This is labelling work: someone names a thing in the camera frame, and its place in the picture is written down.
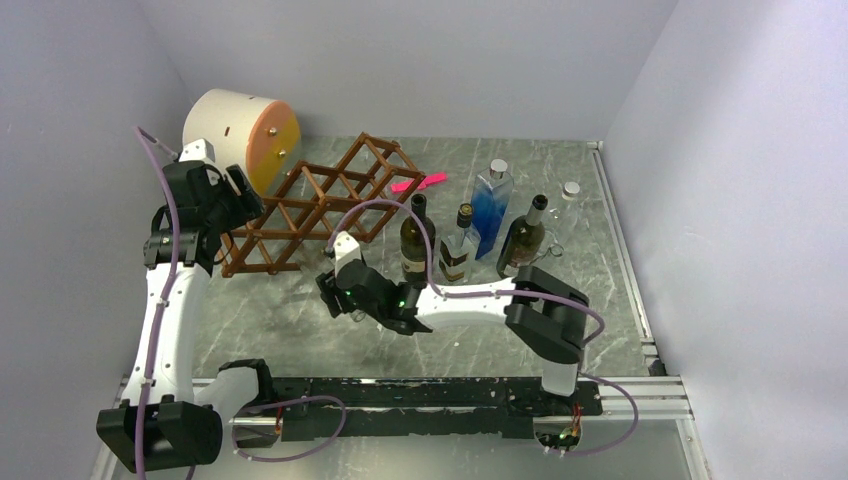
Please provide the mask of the dark green wine bottle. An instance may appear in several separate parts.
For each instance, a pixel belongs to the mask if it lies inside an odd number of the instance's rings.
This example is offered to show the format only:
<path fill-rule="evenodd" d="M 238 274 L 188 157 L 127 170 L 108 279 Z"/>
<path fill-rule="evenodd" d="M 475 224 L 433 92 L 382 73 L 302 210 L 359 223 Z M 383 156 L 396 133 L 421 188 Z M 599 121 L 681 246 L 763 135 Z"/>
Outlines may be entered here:
<path fill-rule="evenodd" d="M 401 265 L 407 282 L 426 282 L 432 253 L 427 251 L 425 239 L 435 241 L 436 229 L 427 216 L 427 198 L 414 194 L 410 200 L 412 213 L 400 227 Z"/>

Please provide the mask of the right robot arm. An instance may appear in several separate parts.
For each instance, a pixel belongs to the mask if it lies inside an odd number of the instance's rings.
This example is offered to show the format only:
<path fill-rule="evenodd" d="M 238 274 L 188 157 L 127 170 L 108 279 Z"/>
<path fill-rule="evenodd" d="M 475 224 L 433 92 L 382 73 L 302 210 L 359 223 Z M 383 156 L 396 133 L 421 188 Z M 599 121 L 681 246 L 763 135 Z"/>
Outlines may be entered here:
<path fill-rule="evenodd" d="M 489 284 L 429 286 L 395 283 L 355 260 L 316 284 L 332 317 L 359 311 L 400 335 L 505 327 L 541 359 L 539 398 L 548 412 L 565 413 L 578 399 L 589 299 L 538 267 Z"/>

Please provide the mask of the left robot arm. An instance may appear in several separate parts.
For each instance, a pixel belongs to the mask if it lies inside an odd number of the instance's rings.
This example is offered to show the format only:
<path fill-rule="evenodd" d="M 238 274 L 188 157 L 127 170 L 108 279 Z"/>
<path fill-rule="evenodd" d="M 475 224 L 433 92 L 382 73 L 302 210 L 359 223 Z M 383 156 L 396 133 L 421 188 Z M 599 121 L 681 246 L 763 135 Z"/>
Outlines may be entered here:
<path fill-rule="evenodd" d="M 261 215 L 260 196 L 238 165 L 185 160 L 157 173 L 166 202 L 143 248 L 147 304 L 137 357 L 118 406 L 96 422 L 104 444 L 140 476 L 213 463 L 230 419 L 243 408 L 264 415 L 277 400 L 262 359 L 223 364 L 200 391 L 192 378 L 197 317 L 222 237 Z"/>

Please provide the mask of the clear square liquor bottle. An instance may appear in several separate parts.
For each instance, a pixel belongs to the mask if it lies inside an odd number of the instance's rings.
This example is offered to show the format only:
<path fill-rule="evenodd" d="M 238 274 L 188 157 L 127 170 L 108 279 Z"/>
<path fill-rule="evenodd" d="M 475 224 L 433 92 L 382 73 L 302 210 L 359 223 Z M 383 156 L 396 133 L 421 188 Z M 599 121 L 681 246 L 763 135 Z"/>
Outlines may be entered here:
<path fill-rule="evenodd" d="M 456 226 L 440 239 L 438 266 L 448 283 L 467 282 L 471 275 L 480 242 L 480 234 L 473 225 L 473 206 L 459 206 Z"/>

